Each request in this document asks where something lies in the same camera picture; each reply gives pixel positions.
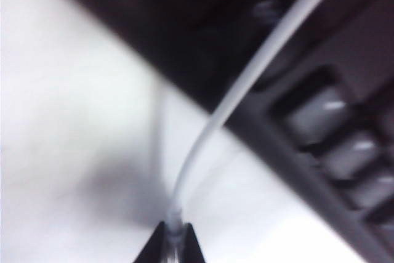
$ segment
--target black keyboard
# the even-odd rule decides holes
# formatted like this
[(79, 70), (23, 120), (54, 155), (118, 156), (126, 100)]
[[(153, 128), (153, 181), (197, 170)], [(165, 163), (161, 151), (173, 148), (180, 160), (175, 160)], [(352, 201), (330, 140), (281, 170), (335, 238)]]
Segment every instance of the black keyboard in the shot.
[[(209, 111), (293, 2), (80, 1)], [(394, 0), (324, 0), (227, 126), (367, 261), (394, 262)]]

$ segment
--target cable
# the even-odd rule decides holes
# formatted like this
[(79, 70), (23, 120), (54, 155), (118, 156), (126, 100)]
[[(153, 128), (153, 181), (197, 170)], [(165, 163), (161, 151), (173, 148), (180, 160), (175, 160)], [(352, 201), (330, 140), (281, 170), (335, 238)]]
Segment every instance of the cable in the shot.
[(269, 63), (321, 1), (296, 0), (293, 3), (213, 112), (189, 151), (177, 177), (166, 217), (166, 224), (170, 232), (180, 233), (182, 231), (182, 192), (196, 156), (210, 136), (226, 122)]

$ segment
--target white surface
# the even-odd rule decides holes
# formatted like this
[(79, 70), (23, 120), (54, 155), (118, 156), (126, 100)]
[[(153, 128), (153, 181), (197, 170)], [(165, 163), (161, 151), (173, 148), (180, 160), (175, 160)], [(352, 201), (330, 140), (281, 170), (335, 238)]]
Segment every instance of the white surface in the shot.
[[(75, 2), (2, 11), (3, 262), (132, 261), (206, 114)], [(198, 161), (208, 262), (361, 262), (229, 133)]]

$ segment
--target wire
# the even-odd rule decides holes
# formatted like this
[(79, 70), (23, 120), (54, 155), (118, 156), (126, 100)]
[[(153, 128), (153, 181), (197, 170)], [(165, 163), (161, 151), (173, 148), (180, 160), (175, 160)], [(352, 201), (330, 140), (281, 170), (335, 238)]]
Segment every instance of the wire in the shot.
[(213, 112), (189, 151), (175, 182), (166, 217), (167, 227), (172, 233), (179, 233), (183, 226), (182, 193), (198, 153), (210, 136), (226, 122), (269, 63), (321, 1), (296, 0), (293, 3)]

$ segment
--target keyboard key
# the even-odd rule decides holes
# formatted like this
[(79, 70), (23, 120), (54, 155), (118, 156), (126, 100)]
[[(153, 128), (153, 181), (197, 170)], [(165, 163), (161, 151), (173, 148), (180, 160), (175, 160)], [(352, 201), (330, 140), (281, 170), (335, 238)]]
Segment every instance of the keyboard key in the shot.
[(321, 142), (351, 115), (348, 103), (334, 87), (326, 87), (285, 119), (300, 144)]
[(378, 121), (382, 132), (394, 140), (394, 104), (378, 116)]
[(389, 217), (376, 226), (383, 240), (394, 248), (394, 216)]
[(394, 194), (394, 175), (387, 168), (379, 169), (347, 190), (357, 208), (371, 208)]
[(368, 131), (358, 131), (320, 157), (321, 165), (333, 179), (351, 179), (355, 172), (377, 158), (380, 147)]

